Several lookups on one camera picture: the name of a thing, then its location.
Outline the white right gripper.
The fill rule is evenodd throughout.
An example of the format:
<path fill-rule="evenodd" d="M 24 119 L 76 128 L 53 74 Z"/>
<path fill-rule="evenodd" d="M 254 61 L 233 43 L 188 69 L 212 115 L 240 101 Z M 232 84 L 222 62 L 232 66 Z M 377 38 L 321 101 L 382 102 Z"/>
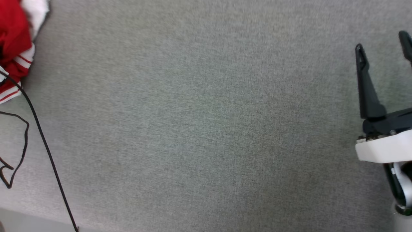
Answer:
<path fill-rule="evenodd" d="M 387 114 L 369 75 L 362 44 L 355 47 L 360 117 L 364 119 L 355 145 L 359 160 L 394 163 L 412 160 L 412 108 Z"/>

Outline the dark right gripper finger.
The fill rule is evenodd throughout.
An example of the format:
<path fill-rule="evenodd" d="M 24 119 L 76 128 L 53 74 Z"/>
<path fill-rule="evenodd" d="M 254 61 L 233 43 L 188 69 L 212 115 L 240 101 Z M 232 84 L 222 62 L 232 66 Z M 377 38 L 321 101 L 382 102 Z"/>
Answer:
<path fill-rule="evenodd" d="M 412 37 L 407 31 L 399 31 L 398 37 L 403 51 L 403 56 L 412 67 Z"/>

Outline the red and white jersey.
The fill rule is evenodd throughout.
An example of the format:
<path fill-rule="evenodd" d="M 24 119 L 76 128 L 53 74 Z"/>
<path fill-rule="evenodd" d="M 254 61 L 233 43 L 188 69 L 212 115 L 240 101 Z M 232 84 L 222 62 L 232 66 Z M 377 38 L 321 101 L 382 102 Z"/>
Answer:
<path fill-rule="evenodd" d="M 0 104 L 21 95 L 16 83 L 29 73 L 50 1 L 0 0 Z"/>

